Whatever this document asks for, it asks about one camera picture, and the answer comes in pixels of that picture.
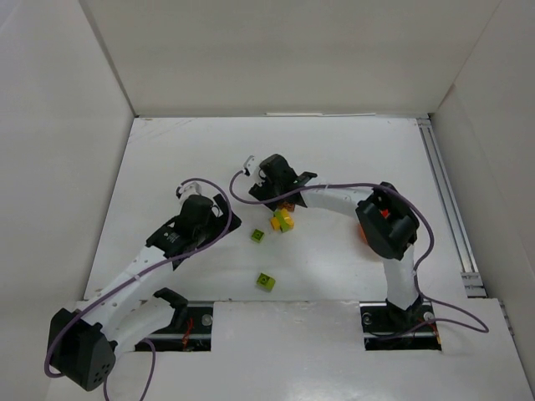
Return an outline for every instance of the white table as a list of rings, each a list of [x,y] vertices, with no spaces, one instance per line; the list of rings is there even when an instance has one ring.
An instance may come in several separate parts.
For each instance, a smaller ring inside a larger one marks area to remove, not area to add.
[[[443,353],[365,352],[357,301],[384,300],[386,288],[382,265],[359,240],[355,221],[300,209],[295,228],[281,234],[269,228],[267,208],[235,202],[242,227],[185,261],[168,285],[190,300],[233,300],[216,304],[212,351],[159,354],[147,400],[532,399],[497,302],[466,299],[414,119],[137,119],[85,296],[104,287],[177,214],[178,183],[200,176],[226,188],[249,155],[272,153],[298,174],[393,183],[436,234],[436,248],[420,269],[423,290],[480,313],[491,333],[441,325]],[[251,185],[242,177],[237,191],[248,196]],[[261,244],[250,239],[255,228],[267,233]],[[427,247],[425,231],[419,234],[416,255]],[[272,292],[255,286],[260,272],[277,279]],[[439,307],[436,314],[464,320]],[[149,365],[148,354],[125,355],[111,375],[114,399],[137,399]],[[102,393],[60,379],[48,399],[98,400]]]

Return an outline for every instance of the white panel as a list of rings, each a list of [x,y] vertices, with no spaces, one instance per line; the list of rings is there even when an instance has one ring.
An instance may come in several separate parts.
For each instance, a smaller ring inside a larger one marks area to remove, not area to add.
[[[145,400],[532,401],[498,302],[461,305],[490,333],[445,324],[442,352],[366,352],[357,302],[217,303],[211,352],[158,353]],[[138,399],[149,369],[148,353],[126,354],[110,375],[110,398]],[[74,399],[100,401],[102,390],[53,381],[48,401]]]
[[[504,0],[433,120],[479,269],[535,388],[535,4]]]
[[[5,21],[0,398],[38,400],[49,321],[80,297],[132,115],[77,1],[22,0]]]
[[[87,0],[138,114],[435,111],[499,0]]]
[[[175,188],[200,176],[227,188],[249,155],[280,153],[300,174],[309,170],[331,182],[393,183],[421,208],[438,238],[421,268],[430,294],[465,297],[460,262],[414,119],[376,117],[250,117],[137,119],[120,168],[85,293],[106,286],[179,210]],[[253,180],[241,177],[247,195]],[[214,194],[204,186],[207,194]],[[270,227],[264,206],[232,202],[242,227],[201,255],[185,261],[168,286],[191,300],[284,300],[386,298],[382,262],[359,239],[356,220],[331,211],[298,208],[295,228]],[[266,232],[261,244],[250,239]],[[424,230],[415,256],[427,248]],[[264,272],[277,280],[272,292],[255,285]]]

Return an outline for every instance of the screw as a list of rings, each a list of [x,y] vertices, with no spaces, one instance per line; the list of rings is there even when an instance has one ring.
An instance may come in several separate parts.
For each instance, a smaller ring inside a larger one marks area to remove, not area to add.
[[[201,323],[203,326],[211,326],[211,323],[213,322],[213,318],[211,317],[211,315],[202,315],[202,318],[201,318]]]
[[[368,312],[363,314],[362,315],[362,323],[364,323],[365,326],[369,326],[372,323],[371,314],[369,314]]]
[[[427,322],[428,320],[432,320],[435,318],[435,315],[433,312],[426,312],[424,313],[424,320]]]

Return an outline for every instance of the wall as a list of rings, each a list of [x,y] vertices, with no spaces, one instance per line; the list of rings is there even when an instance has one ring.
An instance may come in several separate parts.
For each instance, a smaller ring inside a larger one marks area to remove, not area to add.
[[[433,118],[491,296],[535,389],[535,1],[503,0]]]
[[[435,111],[499,0],[84,0],[138,114]]]
[[[82,294],[133,116],[77,1],[0,6],[0,398],[39,400],[49,320]]]

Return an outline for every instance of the green block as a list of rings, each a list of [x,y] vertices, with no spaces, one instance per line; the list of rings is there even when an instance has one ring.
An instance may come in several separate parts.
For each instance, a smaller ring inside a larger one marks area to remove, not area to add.
[[[284,220],[283,214],[281,211],[277,210],[273,212],[273,215],[277,217],[279,223],[281,223],[281,231],[286,232],[292,230],[292,227]]]
[[[264,238],[264,233],[263,231],[260,231],[260,230],[255,230],[252,232],[252,235],[251,235],[251,239],[255,242],[262,242],[262,239]]]
[[[257,285],[268,291],[271,291],[273,287],[275,287],[275,279],[267,274],[260,273],[260,276],[257,280]]]

